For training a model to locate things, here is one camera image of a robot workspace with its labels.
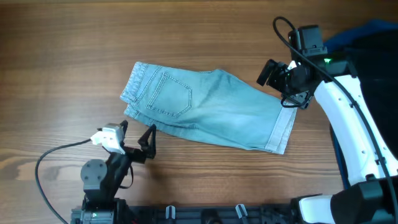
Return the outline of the light blue denim shorts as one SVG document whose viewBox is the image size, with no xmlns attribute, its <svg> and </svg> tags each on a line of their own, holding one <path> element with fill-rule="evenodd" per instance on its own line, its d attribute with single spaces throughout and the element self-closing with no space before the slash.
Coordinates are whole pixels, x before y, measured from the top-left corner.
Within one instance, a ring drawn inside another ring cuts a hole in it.
<svg viewBox="0 0 398 224">
<path fill-rule="evenodd" d="M 224 70 L 136 62 L 120 99 L 125 115 L 191 141 L 283 154 L 297 110 Z"/>
</svg>

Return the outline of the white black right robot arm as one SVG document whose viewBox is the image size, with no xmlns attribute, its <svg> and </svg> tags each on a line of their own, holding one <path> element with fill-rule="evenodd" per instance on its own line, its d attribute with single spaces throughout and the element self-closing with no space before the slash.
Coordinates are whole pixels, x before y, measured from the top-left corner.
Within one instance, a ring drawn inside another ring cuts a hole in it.
<svg viewBox="0 0 398 224">
<path fill-rule="evenodd" d="M 290 64 L 268 60 L 258 84 L 281 94 L 284 108 L 323 108 L 340 146 L 349 187 L 334 195 L 291 202 L 294 223 L 396 223 L 397 159 L 386 146 L 366 102 L 353 64 L 330 54 L 318 26 L 293 27 L 282 42 Z"/>
</svg>

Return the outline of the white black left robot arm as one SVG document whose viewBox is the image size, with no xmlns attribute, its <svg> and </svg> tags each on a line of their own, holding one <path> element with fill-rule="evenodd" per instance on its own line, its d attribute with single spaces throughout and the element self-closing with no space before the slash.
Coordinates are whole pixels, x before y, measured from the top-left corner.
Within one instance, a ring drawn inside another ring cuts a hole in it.
<svg viewBox="0 0 398 224">
<path fill-rule="evenodd" d="M 144 164 L 156 155 L 156 125 L 152 125 L 139 138 L 140 148 L 124 144 L 128 122 L 108 123 L 90 137 L 94 145 L 101 145 L 109 152 L 107 160 L 92 159 L 81 168 L 80 177 L 85 193 L 80 209 L 73 209 L 72 224 L 84 223 L 139 223 L 139 217 L 124 199 L 116 198 L 119 189 L 127 189 L 122 181 L 133 174 L 132 163 Z"/>
</svg>

